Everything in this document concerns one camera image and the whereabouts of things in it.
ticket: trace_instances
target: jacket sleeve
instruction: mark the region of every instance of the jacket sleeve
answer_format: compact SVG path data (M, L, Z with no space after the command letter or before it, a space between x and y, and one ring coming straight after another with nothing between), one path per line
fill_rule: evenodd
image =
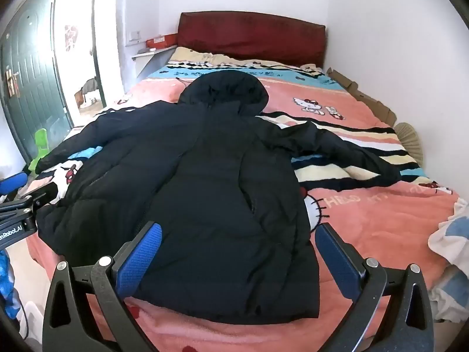
M293 158L321 154L341 168L353 165L382 175L390 185L401 180L396 166L333 132L318 129L311 122L284 129L273 123L266 124L261 126L259 136L269 146L282 148Z
M59 144L51 153L39 160L36 173L39 174L54 165L65 162L70 155L98 146L122 136L145 131L146 126L156 120L155 111L163 114L172 103L157 101L141 108L127 107L106 112L88 124L79 134Z

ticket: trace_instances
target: green plastic object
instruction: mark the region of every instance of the green plastic object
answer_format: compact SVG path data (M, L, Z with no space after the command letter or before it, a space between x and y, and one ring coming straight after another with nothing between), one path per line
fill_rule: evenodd
M36 170L36 165L38 165L39 160L48 155L50 152L49 141L47 140L47 130L45 128L41 128L40 130L36 131L34 134L34 140L36 141L36 146L38 147L38 155L31 162L28 168L31 172Z

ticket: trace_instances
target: green door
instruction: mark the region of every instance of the green door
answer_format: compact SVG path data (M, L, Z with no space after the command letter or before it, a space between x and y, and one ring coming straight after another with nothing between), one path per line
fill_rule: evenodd
M1 103L27 163L38 153L38 129L47 130L51 149L71 130L52 51L52 12L53 0L27 0L0 39Z

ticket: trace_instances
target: black puffer jacket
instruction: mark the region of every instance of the black puffer jacket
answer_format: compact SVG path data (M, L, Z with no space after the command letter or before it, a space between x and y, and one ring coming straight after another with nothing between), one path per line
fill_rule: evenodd
M104 147L64 199L39 211L39 236L71 265L89 265L154 221L163 242L135 297L230 323L317 317L318 265L291 158L354 158L398 177L331 132L256 118L267 101L255 77L221 71L195 80L177 104L99 117L38 163L41 172Z

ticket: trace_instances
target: red box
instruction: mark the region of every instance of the red box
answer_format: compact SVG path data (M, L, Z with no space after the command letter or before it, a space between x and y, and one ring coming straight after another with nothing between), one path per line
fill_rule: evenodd
M177 45L177 34L167 34L155 37L146 41L149 49L166 49L170 46Z

